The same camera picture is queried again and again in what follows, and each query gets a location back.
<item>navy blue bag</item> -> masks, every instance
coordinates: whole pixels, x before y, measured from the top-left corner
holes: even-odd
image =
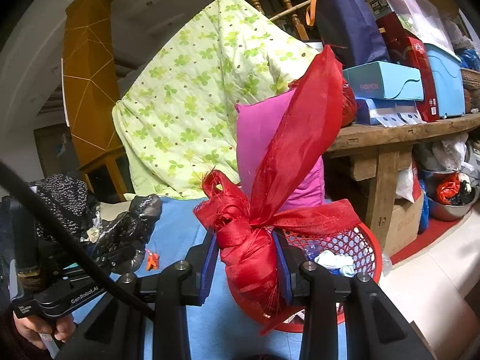
[[[317,0],[315,24],[343,68],[390,62],[387,46],[365,0]]]

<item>wooden table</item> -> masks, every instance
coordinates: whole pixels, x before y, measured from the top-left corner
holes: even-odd
[[[365,224],[384,247],[395,201],[398,171],[410,166],[413,145],[468,132],[479,126],[480,114],[393,128],[353,124],[340,130],[324,157],[349,156],[351,166],[346,171],[351,178],[370,180]]]

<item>stainless steel bowl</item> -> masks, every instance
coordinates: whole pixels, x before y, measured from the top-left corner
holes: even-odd
[[[472,188],[472,193],[474,193],[473,200],[469,204],[465,204],[464,206],[441,204],[431,198],[428,198],[430,216],[445,222],[453,222],[462,219],[465,214],[470,211],[472,205],[474,205],[478,200],[480,188]]]
[[[445,180],[448,175],[456,173],[453,170],[418,170],[418,178],[425,181],[425,189],[428,196],[437,195],[437,186]]]

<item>red silk cloth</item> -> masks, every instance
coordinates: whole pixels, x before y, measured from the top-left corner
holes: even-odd
[[[337,137],[342,98],[342,65],[326,46],[298,80],[257,169],[251,201],[218,170],[202,182],[208,200],[194,213],[205,228],[217,233],[230,289],[259,305],[265,314],[280,318],[272,318],[269,328],[282,323],[289,310],[279,295],[275,245],[267,228],[322,238],[360,223],[348,200],[276,214]]]

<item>light blue cloth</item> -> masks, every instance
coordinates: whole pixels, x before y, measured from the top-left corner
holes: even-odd
[[[192,213],[202,200],[175,200],[162,198],[163,213],[155,225],[147,249],[160,255],[160,268],[183,259],[188,249],[200,244],[206,231]],[[139,277],[159,271],[146,271],[146,261],[136,272]],[[100,297],[73,313],[80,323]],[[201,307],[187,308],[191,358],[193,360],[231,360],[255,354],[272,354],[288,360],[298,360],[302,335],[273,331],[260,337],[261,326],[251,320],[235,303],[227,286],[225,264],[218,259],[210,296]],[[145,332],[145,360],[152,359],[153,325],[147,323]],[[347,358],[345,324],[338,327],[340,360]]]

